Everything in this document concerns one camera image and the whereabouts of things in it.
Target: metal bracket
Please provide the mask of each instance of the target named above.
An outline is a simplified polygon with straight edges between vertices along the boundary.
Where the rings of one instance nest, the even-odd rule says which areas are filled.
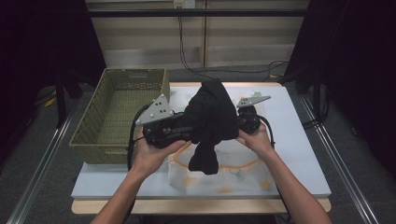
[[[240,107],[247,107],[250,105],[255,105],[259,102],[265,101],[271,99],[271,96],[259,96],[259,97],[247,97],[247,98],[242,98],[238,105],[236,105],[236,107],[240,108]]]
[[[165,95],[161,94],[136,120],[136,124],[143,125],[162,119],[172,118],[174,114],[175,112],[171,109]]]

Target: hand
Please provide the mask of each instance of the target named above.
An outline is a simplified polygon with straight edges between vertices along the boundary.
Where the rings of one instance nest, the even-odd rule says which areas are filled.
[[[261,124],[259,130],[252,134],[239,130],[239,137],[243,138],[247,147],[256,152],[261,159],[269,152],[274,151],[264,124]]]
[[[142,131],[140,131],[137,137],[143,137]],[[160,168],[168,155],[177,152],[184,145],[186,145],[186,142],[181,140],[174,142],[169,147],[158,149],[150,146],[143,137],[136,142],[136,154],[134,156],[134,165],[132,169],[136,170],[142,177],[147,178]]]

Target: wicker basket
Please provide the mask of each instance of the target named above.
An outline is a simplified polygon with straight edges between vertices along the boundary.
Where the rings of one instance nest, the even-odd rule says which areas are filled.
[[[105,69],[70,147],[87,163],[126,163],[134,116],[161,93],[169,101],[165,69]]]

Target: metal frame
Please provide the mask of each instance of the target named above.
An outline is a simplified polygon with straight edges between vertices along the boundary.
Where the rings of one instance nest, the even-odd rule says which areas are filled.
[[[112,17],[304,17],[306,9],[94,9],[92,18]]]

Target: wooden table edge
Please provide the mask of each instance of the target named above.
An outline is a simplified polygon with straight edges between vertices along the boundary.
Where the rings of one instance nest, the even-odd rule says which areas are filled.
[[[326,212],[328,198],[318,198]],[[72,211],[78,215],[97,214],[107,200],[75,199]],[[279,199],[138,199],[132,214],[137,215],[248,215],[286,213]]]

